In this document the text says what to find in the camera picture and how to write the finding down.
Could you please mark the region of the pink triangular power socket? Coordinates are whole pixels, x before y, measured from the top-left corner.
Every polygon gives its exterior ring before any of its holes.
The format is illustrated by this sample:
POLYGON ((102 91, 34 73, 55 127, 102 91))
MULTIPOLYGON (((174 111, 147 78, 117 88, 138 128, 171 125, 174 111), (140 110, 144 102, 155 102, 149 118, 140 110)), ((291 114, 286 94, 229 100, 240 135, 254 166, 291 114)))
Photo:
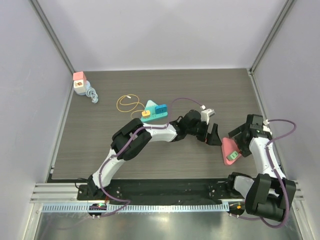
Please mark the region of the pink triangular power socket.
POLYGON ((222 151, 223 162, 226 166, 232 165, 235 161, 237 161, 240 157, 242 157, 242 154, 239 152, 239 149, 235 141, 228 137, 224 137, 222 139, 221 151, 222 151), (239 158, 234 161, 227 160, 227 156, 234 151, 237 151, 239 153, 239 158))

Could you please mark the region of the green usb charger plug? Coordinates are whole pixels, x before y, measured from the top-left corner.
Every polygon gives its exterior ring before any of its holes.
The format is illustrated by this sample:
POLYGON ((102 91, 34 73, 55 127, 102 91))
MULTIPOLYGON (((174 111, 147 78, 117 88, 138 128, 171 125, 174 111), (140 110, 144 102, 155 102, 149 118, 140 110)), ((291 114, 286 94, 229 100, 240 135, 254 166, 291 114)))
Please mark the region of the green usb charger plug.
POLYGON ((240 154, 237 151, 233 151, 226 158, 228 161, 235 161, 239 158, 240 154))

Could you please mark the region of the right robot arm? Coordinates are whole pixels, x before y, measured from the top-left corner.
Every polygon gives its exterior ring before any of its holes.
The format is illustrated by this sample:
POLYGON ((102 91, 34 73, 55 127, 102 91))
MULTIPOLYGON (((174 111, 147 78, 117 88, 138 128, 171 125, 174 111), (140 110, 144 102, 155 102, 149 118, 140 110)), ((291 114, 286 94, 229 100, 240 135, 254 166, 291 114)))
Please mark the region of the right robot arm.
POLYGON ((276 229, 288 220, 297 187, 278 164, 273 150, 276 139, 269 123, 261 115, 247 115, 245 123, 223 139, 221 149, 224 161, 253 156, 257 176, 233 172, 228 176, 225 191, 231 198, 244 198, 244 209, 252 221, 262 220, 276 229))

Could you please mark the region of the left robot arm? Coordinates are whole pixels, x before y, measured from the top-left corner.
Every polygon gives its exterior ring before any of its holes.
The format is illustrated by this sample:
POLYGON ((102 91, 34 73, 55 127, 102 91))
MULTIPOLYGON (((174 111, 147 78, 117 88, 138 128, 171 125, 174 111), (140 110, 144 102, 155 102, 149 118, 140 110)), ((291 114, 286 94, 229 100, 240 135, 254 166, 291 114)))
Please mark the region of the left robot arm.
POLYGON ((131 120, 112 136, 107 157, 87 179, 87 194, 95 200, 102 199, 119 168, 135 158, 148 143, 177 142, 191 135, 209 146, 222 146, 218 124, 211 120, 214 114, 210 108, 201 112, 192 109, 166 124, 143 123, 139 118, 131 120))

